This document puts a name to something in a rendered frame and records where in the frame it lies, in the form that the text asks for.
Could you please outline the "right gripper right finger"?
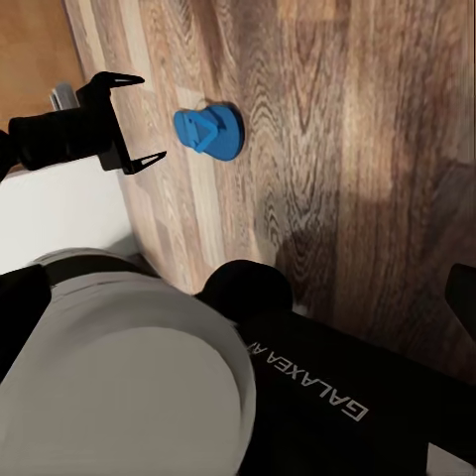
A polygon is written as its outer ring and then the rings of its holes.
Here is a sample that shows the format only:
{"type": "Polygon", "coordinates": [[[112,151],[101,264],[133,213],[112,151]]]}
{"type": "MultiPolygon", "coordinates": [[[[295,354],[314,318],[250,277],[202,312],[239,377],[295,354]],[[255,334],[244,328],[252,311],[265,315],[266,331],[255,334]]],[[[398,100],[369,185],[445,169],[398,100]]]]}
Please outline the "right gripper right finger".
{"type": "Polygon", "coordinates": [[[454,264],[446,282],[444,297],[476,343],[476,268],[454,264]]]}

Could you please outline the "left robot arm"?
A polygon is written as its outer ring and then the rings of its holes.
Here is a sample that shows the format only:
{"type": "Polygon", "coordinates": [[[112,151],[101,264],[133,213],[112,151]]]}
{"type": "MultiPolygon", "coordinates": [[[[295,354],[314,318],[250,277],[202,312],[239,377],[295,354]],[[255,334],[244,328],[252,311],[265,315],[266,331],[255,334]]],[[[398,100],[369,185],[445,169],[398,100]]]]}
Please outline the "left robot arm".
{"type": "Polygon", "coordinates": [[[10,119],[8,133],[0,131],[0,181],[16,165],[33,172],[95,153],[105,172],[122,169],[126,176],[158,162],[161,155],[131,161],[110,99],[110,88],[145,81],[143,76],[104,70],[75,95],[69,81],[57,82],[50,95],[54,112],[10,119]]]}

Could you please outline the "sandal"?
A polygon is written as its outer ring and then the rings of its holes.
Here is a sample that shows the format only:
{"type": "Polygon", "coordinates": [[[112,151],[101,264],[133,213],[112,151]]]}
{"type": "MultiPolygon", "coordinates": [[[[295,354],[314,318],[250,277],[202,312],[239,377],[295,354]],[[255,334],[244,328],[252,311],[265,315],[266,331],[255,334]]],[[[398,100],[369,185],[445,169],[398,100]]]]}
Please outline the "sandal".
{"type": "Polygon", "coordinates": [[[183,145],[224,163],[234,160],[243,147],[243,123],[229,105],[209,106],[198,113],[178,111],[175,127],[183,145]]]}

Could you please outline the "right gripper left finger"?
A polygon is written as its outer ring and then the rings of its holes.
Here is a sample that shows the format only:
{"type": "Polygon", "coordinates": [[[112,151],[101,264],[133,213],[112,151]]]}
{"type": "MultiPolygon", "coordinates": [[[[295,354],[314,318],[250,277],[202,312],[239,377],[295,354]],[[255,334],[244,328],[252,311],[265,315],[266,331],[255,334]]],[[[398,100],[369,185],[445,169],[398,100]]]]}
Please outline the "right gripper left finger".
{"type": "Polygon", "coordinates": [[[0,383],[52,300],[44,265],[0,275],[0,383]]]}

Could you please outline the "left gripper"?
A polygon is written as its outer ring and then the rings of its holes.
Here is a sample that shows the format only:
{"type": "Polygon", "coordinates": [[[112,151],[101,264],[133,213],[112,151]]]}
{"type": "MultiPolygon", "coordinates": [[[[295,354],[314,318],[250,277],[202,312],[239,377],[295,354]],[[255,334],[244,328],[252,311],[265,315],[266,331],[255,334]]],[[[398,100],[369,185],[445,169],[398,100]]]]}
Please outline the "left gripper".
{"type": "Polygon", "coordinates": [[[145,81],[143,76],[104,70],[75,92],[79,108],[49,112],[64,134],[66,163],[96,153],[105,172],[122,169],[126,176],[130,176],[160,160],[161,155],[156,155],[131,161],[110,99],[110,88],[145,81]]]}

